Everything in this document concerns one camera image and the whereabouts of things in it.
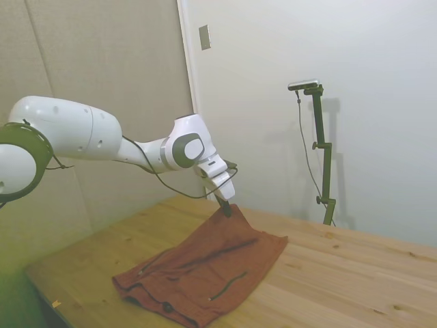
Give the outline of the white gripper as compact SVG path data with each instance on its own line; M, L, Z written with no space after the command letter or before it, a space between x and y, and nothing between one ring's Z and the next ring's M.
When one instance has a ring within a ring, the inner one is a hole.
M223 209L224 215L231 217L232 209L228 201L236 195L236 191L228 169L212 172L211 176L208 175L209 172L206 170L200 169L199 174L203 186L215 194L215 198Z

